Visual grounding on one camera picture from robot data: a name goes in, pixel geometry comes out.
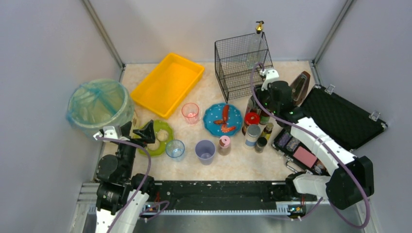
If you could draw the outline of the black cap dark bottle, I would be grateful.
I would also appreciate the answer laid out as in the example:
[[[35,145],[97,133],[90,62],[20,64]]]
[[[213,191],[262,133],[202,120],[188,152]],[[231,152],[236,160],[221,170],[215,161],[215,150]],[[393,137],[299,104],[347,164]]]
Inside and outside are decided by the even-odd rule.
[[[258,112],[258,106],[257,106],[257,104],[256,104],[256,100],[255,100],[255,98],[254,98],[254,96],[251,96],[250,98],[249,98],[249,100],[248,100],[248,103],[247,103],[247,107],[246,107],[246,114],[247,113],[249,113],[249,112],[254,112],[254,113],[257,113]]]

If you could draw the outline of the gold pump clear bottle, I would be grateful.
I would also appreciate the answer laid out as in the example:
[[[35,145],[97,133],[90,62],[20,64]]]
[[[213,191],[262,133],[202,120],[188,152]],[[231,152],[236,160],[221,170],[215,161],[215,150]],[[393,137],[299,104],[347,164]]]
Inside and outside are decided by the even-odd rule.
[[[246,64],[248,69],[252,69],[254,64],[259,61],[259,51],[262,41],[261,33],[263,31],[264,21],[256,21],[255,33],[251,36],[248,43],[248,50],[246,54]]]

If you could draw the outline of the silver lid white can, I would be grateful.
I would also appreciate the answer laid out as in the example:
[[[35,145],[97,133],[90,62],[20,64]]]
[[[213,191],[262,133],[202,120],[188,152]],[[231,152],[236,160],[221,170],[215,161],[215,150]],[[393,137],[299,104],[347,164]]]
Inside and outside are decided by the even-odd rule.
[[[256,124],[251,124],[247,127],[246,133],[245,133],[245,141],[244,141],[244,147],[246,149],[252,150],[261,134],[261,128],[256,125]]]

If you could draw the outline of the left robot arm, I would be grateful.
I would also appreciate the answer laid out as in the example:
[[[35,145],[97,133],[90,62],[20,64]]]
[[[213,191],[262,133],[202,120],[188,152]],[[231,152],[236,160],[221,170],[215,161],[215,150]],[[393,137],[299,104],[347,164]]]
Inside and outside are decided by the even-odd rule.
[[[154,122],[150,120],[141,129],[131,128],[129,121],[121,127],[104,126],[93,135],[96,140],[118,146],[115,154],[105,155],[98,162],[97,233],[133,232],[154,185],[147,173],[132,174],[137,149],[145,150],[156,140]]]

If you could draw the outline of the yellow cap sauce bottle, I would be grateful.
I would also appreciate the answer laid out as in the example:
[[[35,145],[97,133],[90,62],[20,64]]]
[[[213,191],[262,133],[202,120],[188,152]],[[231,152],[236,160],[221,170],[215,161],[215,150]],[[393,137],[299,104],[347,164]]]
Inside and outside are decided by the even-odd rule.
[[[269,123],[270,118],[271,117],[265,111],[261,110],[259,115],[259,124],[267,125]]]

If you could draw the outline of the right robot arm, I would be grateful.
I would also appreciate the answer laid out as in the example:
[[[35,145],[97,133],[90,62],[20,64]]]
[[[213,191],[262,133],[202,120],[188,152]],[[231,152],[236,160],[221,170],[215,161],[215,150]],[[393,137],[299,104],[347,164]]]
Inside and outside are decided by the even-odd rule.
[[[370,212],[368,198],[374,194],[373,163],[357,157],[337,143],[330,131],[323,131],[307,109],[295,106],[290,97],[292,88],[286,81],[274,81],[263,88],[251,86],[257,105],[278,125],[289,130],[310,153],[325,166],[328,176],[299,173],[293,179],[295,191],[327,198],[335,210],[344,210],[364,201]]]

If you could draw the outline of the red lid sauce jar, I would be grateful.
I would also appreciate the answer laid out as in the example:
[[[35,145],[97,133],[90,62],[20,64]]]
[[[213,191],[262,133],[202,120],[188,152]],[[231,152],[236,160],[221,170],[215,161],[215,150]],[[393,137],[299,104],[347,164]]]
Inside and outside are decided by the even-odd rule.
[[[260,122],[260,116],[256,112],[248,112],[244,116],[243,126],[242,126],[242,133],[245,135],[247,132],[247,128],[252,125],[258,125]]]

